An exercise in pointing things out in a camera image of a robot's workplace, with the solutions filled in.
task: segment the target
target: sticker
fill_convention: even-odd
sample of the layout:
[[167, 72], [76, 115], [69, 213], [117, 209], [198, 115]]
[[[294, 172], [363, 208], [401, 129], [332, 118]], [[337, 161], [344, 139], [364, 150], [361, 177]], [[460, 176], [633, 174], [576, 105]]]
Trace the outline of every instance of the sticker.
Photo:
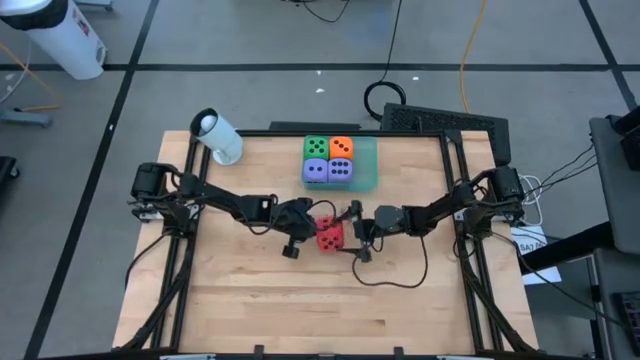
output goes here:
[[[547, 238], [544, 236], [544, 231], [540, 226], [526, 226], [522, 229], [511, 228], [511, 235], [513, 236], [513, 240], [518, 244], [522, 255], [547, 245]], [[558, 272], [558, 268], [555, 266], [540, 270], [537, 273], [550, 282], [562, 282], [560, 272]], [[525, 285], [545, 283], [538, 275], [527, 274], [522, 277], [522, 280]]]
[[84, 32], [84, 34], [86, 36], [89, 36], [89, 25], [87, 24], [87, 21], [82, 17], [82, 15], [78, 12], [77, 9], [73, 9], [73, 20], [76, 21], [76, 24], [78, 24], [78, 26], [80, 26], [80, 30], [82, 30], [82, 32]]

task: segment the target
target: transparent plastic container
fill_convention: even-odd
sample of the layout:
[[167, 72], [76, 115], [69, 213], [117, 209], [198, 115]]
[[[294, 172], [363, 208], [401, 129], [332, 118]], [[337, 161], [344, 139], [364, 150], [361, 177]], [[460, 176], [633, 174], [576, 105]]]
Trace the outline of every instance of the transparent plastic container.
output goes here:
[[[308, 135], [307, 137], [331, 136]], [[351, 136], [353, 140], [353, 179], [350, 183], [306, 183], [303, 180], [302, 168], [300, 169], [300, 181], [307, 190], [341, 190], [350, 192], [370, 192], [378, 186], [378, 142], [376, 138], [369, 136]], [[302, 163], [304, 164], [304, 148], [302, 150]]]

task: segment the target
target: table leg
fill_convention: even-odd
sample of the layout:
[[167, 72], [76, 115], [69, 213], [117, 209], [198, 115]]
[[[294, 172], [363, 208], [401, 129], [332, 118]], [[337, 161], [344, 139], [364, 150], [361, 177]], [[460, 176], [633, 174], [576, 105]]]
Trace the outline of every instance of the table leg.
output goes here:
[[607, 247], [613, 247], [611, 224], [608, 221], [523, 255], [520, 260], [520, 272], [526, 275], [532, 270], [546, 269], [587, 256], [595, 249]]
[[597, 320], [589, 320], [591, 325], [591, 337], [593, 339], [593, 350], [596, 359], [604, 359], [604, 350], [602, 348], [602, 335], [600, 334], [600, 327]]

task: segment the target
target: floor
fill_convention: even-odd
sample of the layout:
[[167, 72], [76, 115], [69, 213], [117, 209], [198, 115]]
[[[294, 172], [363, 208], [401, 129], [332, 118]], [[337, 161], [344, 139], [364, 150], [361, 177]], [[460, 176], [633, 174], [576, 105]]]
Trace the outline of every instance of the floor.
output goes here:
[[[330, 16], [342, 4], [310, 6]], [[463, 110], [456, 70], [480, 4], [404, 1], [388, 79], [409, 104]], [[381, 76], [397, 6], [353, 0], [326, 24], [280, 0], [114, 0], [113, 13], [85, 9], [109, 55], [108, 71], [83, 82], [34, 46], [33, 69], [64, 102], [48, 129], [0, 125], [0, 154], [22, 170], [0, 208], [0, 359], [22, 358], [28, 345], [40, 356], [110, 348], [139, 231], [126, 205], [131, 174], [155, 159], [164, 131], [186, 129], [205, 107], [243, 129], [271, 121], [377, 128], [361, 98]], [[636, 0], [489, 0], [467, 95], [473, 113], [510, 120], [520, 172], [550, 174], [588, 147], [591, 117], [633, 106], [639, 11]], [[24, 34], [4, 24], [0, 34], [26, 56]], [[0, 87], [19, 73], [10, 64], [0, 54]], [[50, 101], [27, 80], [3, 107]], [[396, 99], [374, 93], [375, 110], [386, 101]], [[566, 236], [606, 220], [599, 181], [589, 171], [547, 192], [545, 231]], [[585, 263], [561, 271], [568, 288], [588, 285]], [[545, 286], [528, 293], [542, 349], [592, 351], [590, 314]]]

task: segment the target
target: die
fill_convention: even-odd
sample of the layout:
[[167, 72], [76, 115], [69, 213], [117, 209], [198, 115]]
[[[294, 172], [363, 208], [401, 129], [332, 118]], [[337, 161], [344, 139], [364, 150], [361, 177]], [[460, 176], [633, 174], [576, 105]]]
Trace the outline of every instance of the die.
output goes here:
[[329, 140], [329, 158], [353, 161], [353, 140], [346, 136], [335, 136]]
[[329, 160], [329, 140], [320, 136], [304, 138], [304, 159]]
[[335, 252], [344, 246], [344, 228], [342, 223], [325, 229], [333, 221], [333, 216], [326, 216], [316, 219], [316, 243], [321, 252]]
[[353, 179], [353, 163], [349, 159], [329, 160], [328, 181], [330, 183], [349, 183]]
[[327, 160], [308, 159], [302, 168], [302, 181], [306, 183], [326, 183], [329, 167]]

